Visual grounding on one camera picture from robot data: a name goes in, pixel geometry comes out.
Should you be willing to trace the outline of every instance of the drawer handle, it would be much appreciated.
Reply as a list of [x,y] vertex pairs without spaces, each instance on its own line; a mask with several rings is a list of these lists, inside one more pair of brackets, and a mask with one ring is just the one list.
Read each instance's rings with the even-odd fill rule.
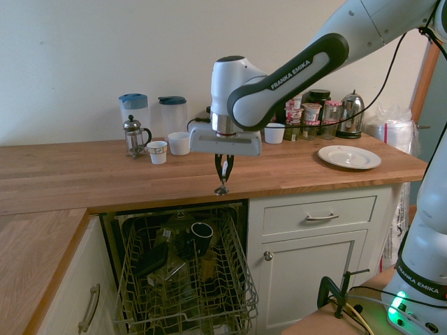
[[338,218],[340,215],[334,215],[331,213],[329,216],[324,216],[323,218],[312,218],[310,215],[306,216],[306,221],[323,221],[323,220],[332,220],[333,218]]
[[89,305],[87,306],[87,310],[85,311],[84,320],[78,323],[78,333],[81,334],[81,332],[86,332],[91,324],[91,321],[93,320],[93,317],[95,316],[96,308],[98,307],[99,302],[99,293],[100,293],[100,285],[97,284],[96,286],[92,287],[90,289],[90,301]]
[[264,252],[264,259],[268,262],[271,261],[273,259],[273,254],[269,251]]

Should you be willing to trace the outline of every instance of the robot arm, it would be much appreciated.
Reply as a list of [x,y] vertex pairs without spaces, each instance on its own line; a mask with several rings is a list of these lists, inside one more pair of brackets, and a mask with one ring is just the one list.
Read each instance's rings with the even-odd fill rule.
[[424,26],[435,3],[436,0],[348,0],[298,56],[262,80],[257,77],[232,91],[227,100],[228,116],[244,131],[262,129],[286,101],[322,77],[375,52],[411,29]]
[[[434,18],[434,30],[442,40],[447,40],[445,1]],[[211,127],[191,127],[191,150],[260,155],[257,131],[286,101],[338,68],[424,26],[436,4],[437,0],[348,0],[299,55],[270,75],[244,57],[218,60],[212,74]]]

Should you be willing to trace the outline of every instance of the spice jar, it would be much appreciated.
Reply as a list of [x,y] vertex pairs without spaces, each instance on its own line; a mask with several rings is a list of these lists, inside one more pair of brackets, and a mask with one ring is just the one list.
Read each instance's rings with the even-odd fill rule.
[[300,138],[303,140],[315,140],[320,121],[303,121],[303,128]]

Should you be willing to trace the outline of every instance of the glass jar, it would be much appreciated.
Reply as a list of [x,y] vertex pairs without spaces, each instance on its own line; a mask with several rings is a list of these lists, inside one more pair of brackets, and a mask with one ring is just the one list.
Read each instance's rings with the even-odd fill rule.
[[321,105],[319,103],[303,103],[302,107],[304,108],[302,112],[303,121],[318,121],[321,109]]
[[300,134],[299,128],[293,128],[301,124],[302,108],[287,108],[286,107],[286,130],[284,131],[284,139],[288,141],[296,141]]
[[324,140],[333,140],[335,139],[335,133],[337,132],[338,123],[336,121],[324,121],[324,127],[321,127],[321,138]]
[[342,111],[342,102],[337,100],[328,100],[324,102],[323,109],[323,126],[321,129],[321,137],[325,140],[333,140],[338,128],[340,113]]
[[[324,103],[326,101],[330,100],[330,91],[327,89],[310,89],[309,95],[307,96],[308,103],[319,103],[320,105],[324,106]],[[318,121],[321,122],[323,119],[323,113],[320,113],[318,116]]]
[[303,121],[303,128],[300,138],[303,140],[312,141],[316,138],[316,133],[318,131],[318,125],[320,121]]

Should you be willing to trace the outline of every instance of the plastic bag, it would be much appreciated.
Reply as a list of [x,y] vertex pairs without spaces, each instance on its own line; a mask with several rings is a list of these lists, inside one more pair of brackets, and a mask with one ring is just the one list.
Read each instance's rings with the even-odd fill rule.
[[379,104],[375,114],[369,114],[363,131],[394,148],[417,156],[420,153],[419,132],[411,116],[409,108],[393,105],[385,109]]

